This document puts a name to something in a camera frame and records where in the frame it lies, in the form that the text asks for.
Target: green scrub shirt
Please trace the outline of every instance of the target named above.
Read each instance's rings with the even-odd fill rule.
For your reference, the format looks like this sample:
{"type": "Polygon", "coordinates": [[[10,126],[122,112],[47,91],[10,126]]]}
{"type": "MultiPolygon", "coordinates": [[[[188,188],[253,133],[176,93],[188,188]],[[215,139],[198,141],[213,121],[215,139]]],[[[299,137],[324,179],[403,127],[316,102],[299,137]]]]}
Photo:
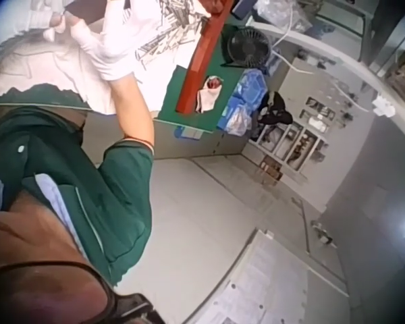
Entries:
{"type": "Polygon", "coordinates": [[[82,132],[37,107],[14,109],[0,119],[2,210],[27,190],[54,211],[34,176],[57,184],[89,261],[115,285],[140,259],[151,233],[151,149],[120,141],[97,169],[81,149],[82,132]]]}

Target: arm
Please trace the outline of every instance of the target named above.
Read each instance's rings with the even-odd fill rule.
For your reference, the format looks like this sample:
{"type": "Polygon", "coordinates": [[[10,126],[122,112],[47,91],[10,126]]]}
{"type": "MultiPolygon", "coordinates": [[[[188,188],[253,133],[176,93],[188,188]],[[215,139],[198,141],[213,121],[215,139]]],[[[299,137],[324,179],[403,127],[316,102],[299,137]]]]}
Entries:
{"type": "Polygon", "coordinates": [[[143,142],[153,149],[155,144],[153,120],[134,75],[110,81],[109,85],[125,138],[143,142]]]}
{"type": "Polygon", "coordinates": [[[101,35],[95,35],[84,20],[65,12],[71,35],[91,58],[102,79],[108,81],[125,139],[153,149],[155,136],[151,113],[132,74],[138,64],[135,50],[141,38],[158,23],[160,8],[155,0],[131,0],[132,15],[124,22],[125,0],[108,0],[101,35]]]}

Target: electric fan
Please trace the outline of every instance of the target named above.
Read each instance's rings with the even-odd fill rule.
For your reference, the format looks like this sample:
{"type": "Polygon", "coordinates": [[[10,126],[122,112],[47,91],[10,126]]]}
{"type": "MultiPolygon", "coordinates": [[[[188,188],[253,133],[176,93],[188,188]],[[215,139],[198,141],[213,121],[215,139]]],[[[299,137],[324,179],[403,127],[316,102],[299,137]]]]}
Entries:
{"type": "Polygon", "coordinates": [[[264,69],[270,58],[271,45],[267,36],[253,27],[236,28],[224,38],[222,66],[264,69]]]}

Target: cabinet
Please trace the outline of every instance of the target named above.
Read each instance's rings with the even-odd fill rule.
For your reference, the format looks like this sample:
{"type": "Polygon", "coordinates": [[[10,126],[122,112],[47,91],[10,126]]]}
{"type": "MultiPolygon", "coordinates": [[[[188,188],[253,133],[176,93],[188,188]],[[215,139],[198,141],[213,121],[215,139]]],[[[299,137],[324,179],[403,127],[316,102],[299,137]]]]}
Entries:
{"type": "Polygon", "coordinates": [[[249,143],[281,164],[281,172],[297,182],[306,181],[301,174],[315,151],[327,145],[318,132],[295,121],[291,125],[265,126],[258,138],[249,143]]]}

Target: plastic bag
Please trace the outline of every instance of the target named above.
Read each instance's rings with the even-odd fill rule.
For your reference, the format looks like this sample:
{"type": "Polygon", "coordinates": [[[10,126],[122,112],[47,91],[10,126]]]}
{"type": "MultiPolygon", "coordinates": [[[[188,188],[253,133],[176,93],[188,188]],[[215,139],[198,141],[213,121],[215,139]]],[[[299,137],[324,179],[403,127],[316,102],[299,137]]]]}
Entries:
{"type": "Polygon", "coordinates": [[[260,17],[285,31],[290,25],[291,15],[291,30],[303,33],[312,27],[296,0],[258,0],[254,8],[260,17]]]}
{"type": "Polygon", "coordinates": [[[239,106],[229,119],[225,131],[231,135],[243,136],[251,123],[252,118],[249,116],[246,106],[239,106]]]}

